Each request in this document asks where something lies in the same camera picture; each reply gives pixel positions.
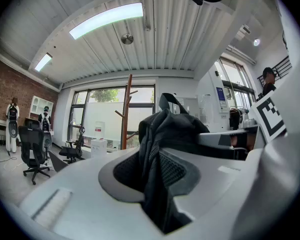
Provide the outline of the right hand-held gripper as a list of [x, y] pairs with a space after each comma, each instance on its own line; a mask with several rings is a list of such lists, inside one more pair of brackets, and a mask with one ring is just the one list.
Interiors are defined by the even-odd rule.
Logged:
[[257, 101], [249, 110], [248, 118], [257, 125], [223, 132], [208, 132], [197, 135], [197, 143], [216, 149], [234, 149], [231, 144], [232, 136], [257, 134], [260, 128], [264, 143], [268, 144], [275, 138], [284, 136], [287, 132], [283, 118], [273, 102], [274, 91], [270, 91]]

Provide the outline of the black office chair with headrest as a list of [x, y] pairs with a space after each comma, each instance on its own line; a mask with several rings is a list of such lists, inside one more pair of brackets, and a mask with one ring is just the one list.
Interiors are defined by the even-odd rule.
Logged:
[[84, 136], [85, 128], [82, 126], [79, 128], [79, 138], [76, 141], [67, 141], [69, 143], [69, 146], [62, 146], [59, 155], [64, 156], [67, 159], [64, 159], [63, 161], [67, 164], [72, 164], [76, 162], [77, 160], [84, 160], [82, 157], [82, 147], [84, 146]]

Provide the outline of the wooden coat stand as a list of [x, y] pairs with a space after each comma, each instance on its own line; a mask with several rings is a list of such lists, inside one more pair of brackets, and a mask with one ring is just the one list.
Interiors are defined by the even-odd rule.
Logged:
[[130, 106], [130, 102], [132, 99], [132, 95], [138, 92], [138, 90], [131, 91], [132, 79], [133, 79], [133, 75], [129, 74], [127, 85], [126, 85], [126, 90], [125, 90], [123, 113], [120, 113], [119, 111], [115, 110], [115, 113], [122, 118], [121, 150], [127, 149], [127, 140], [129, 140], [131, 137], [133, 137], [135, 135], [133, 133], [132, 135], [128, 136], [129, 106]]

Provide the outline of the tall side window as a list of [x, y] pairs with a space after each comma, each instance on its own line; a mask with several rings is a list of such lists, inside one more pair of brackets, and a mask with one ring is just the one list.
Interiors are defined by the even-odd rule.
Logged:
[[222, 81], [229, 109], [249, 110], [256, 102], [256, 96], [245, 68], [223, 57], [220, 57], [214, 65]]

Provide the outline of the long ceiling light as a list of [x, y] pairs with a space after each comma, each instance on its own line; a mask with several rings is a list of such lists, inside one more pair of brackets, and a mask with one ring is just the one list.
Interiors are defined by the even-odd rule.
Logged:
[[105, 25], [127, 19], [143, 17], [143, 15], [143, 5], [141, 2], [118, 6], [83, 21], [70, 30], [69, 34], [74, 40], [77, 40], [81, 36]]

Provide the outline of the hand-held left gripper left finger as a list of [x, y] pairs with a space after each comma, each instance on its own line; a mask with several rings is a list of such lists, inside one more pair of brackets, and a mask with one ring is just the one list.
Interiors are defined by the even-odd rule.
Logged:
[[164, 235], [139, 203], [114, 199], [99, 183], [109, 162], [128, 158], [130, 148], [72, 163], [37, 186], [19, 208], [54, 239], [161, 240]]

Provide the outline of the black framed window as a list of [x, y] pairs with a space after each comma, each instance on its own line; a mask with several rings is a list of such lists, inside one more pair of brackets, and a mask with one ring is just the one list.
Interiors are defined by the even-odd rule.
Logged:
[[[134, 148], [139, 145], [138, 129], [139, 123], [154, 114], [156, 111], [155, 86], [135, 85], [131, 92], [138, 90], [132, 95], [128, 111], [127, 148]], [[95, 122], [105, 122], [104, 140], [107, 140], [109, 152], [121, 149], [122, 140], [122, 118], [115, 113], [115, 110], [123, 114], [125, 102], [125, 86], [112, 88], [88, 89], [76, 91], [73, 95], [70, 107], [67, 140], [75, 142], [80, 133], [79, 128], [84, 127], [84, 146], [91, 147], [91, 140], [95, 137]]]

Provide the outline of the clear water bottle red label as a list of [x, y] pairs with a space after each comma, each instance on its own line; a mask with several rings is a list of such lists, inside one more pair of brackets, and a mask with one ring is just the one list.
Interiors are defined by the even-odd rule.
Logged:
[[105, 122], [96, 121], [94, 124], [94, 136], [96, 139], [103, 139], [105, 137]]

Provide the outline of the round metal ceiling fixture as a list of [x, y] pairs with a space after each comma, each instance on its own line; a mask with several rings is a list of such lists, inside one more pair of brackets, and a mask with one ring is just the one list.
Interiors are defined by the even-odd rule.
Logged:
[[134, 37], [130, 33], [123, 34], [120, 39], [124, 45], [131, 45], [134, 42]]

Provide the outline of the grey metal locker cabinet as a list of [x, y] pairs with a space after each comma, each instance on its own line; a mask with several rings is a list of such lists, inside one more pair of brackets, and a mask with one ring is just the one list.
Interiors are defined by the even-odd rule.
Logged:
[[176, 99], [191, 116], [199, 118], [200, 109], [199, 109], [199, 102], [197, 98], [177, 97]]

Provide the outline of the black mesh office chair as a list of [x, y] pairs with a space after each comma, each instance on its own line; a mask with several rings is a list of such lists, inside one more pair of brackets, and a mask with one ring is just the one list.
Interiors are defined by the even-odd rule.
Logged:
[[36, 185], [37, 174], [50, 177], [44, 172], [44, 170], [50, 171], [50, 168], [42, 166], [47, 161], [46, 152], [43, 151], [44, 131], [21, 125], [18, 127], [18, 133], [21, 142], [21, 159], [28, 166], [28, 169], [23, 171], [23, 175], [26, 177], [27, 173], [33, 173], [31, 182]]

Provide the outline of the black fabric bag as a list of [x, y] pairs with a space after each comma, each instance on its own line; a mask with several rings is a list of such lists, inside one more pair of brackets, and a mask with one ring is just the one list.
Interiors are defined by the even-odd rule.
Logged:
[[[170, 110], [173, 103], [179, 114]], [[230, 151], [197, 143], [199, 134], [208, 128], [181, 106], [174, 95], [163, 93], [161, 111], [143, 119], [138, 126], [139, 151], [115, 166], [114, 178], [144, 194], [143, 211], [164, 233], [168, 234], [191, 222], [177, 211], [173, 198], [187, 195], [200, 178], [199, 171], [187, 161], [169, 156], [161, 151], [171, 148], [199, 156], [231, 159]]]

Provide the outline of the person's white shirt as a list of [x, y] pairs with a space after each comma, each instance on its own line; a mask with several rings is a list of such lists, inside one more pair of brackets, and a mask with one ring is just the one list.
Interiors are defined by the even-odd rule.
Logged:
[[286, 126], [263, 149], [230, 240], [300, 240], [300, 26], [277, 2], [292, 70], [272, 95]]

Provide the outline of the black metal railing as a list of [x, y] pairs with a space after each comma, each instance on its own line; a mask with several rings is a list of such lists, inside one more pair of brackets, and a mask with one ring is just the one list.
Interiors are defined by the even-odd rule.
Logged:
[[265, 85], [265, 80], [263, 77], [263, 71], [265, 68], [271, 68], [271, 70], [274, 72], [276, 87], [279, 87], [284, 82], [284, 80], [292, 70], [292, 65], [288, 55], [282, 59], [274, 60], [274, 58], [274, 56], [271, 56], [258, 60], [257, 64], [255, 65], [257, 69], [257, 83], [261, 87]]

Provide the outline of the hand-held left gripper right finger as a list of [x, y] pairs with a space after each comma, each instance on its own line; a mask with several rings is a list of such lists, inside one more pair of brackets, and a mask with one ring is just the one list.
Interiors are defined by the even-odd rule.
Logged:
[[177, 211], [191, 223], [167, 234], [164, 240], [233, 240], [235, 222], [257, 178], [262, 151], [254, 149], [241, 161], [164, 148], [168, 155], [189, 162], [200, 172], [189, 194], [173, 198]]

